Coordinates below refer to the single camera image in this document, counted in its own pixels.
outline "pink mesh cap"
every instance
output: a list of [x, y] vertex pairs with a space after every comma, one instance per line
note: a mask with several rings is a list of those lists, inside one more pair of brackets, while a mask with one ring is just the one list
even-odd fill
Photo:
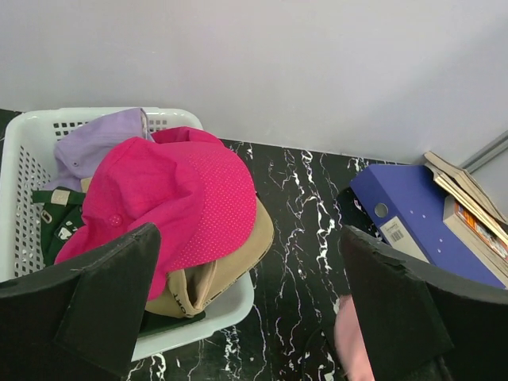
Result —
[[157, 144], [140, 138], [115, 147], [101, 162], [83, 203], [83, 222], [64, 245], [60, 263], [146, 222], [161, 233], [148, 300], [166, 274], [236, 251], [256, 220], [256, 191], [243, 161], [221, 144]]

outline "pink object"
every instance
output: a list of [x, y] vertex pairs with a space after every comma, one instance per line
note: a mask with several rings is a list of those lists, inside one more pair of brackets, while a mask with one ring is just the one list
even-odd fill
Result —
[[205, 141], [223, 145], [214, 135], [201, 129], [191, 127], [176, 127], [174, 129], [163, 129], [152, 134], [156, 143], [177, 143], [180, 141]]
[[351, 295], [341, 297], [335, 321], [335, 343], [348, 381], [374, 381]]
[[83, 203], [85, 226], [64, 245], [56, 262], [153, 222], [162, 241], [151, 300], [161, 294], [168, 272], [236, 251], [255, 220], [252, 177], [222, 143], [157, 144], [135, 137], [113, 148], [99, 165]]

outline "basket mesh holes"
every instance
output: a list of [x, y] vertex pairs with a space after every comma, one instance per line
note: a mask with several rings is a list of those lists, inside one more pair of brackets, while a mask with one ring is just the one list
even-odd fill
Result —
[[23, 276], [44, 267], [40, 252], [41, 205], [31, 203], [32, 190], [40, 189], [50, 180], [49, 173], [23, 147], [20, 150], [17, 173], [16, 244], [14, 246], [14, 275]]
[[80, 125], [84, 125], [86, 122], [82, 121], [65, 121], [62, 123], [53, 123], [53, 130], [56, 135], [56, 139], [60, 140], [69, 134], [73, 129], [77, 129]]
[[151, 133], [160, 131], [161, 129], [167, 128], [167, 120], [165, 119], [150, 119], [148, 121], [148, 129]]

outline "white wall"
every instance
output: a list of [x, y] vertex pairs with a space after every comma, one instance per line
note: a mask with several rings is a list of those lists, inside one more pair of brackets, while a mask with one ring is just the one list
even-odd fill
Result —
[[177, 106], [220, 137], [461, 163], [508, 122], [506, 0], [3, 0], [0, 107]]
[[473, 173], [494, 204], [508, 216], [508, 150]]

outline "binder finger hole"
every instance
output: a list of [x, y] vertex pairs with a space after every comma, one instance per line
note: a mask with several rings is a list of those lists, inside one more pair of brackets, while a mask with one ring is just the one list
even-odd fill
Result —
[[388, 215], [388, 206], [380, 202], [374, 207], [374, 213], [379, 218], [385, 218]]

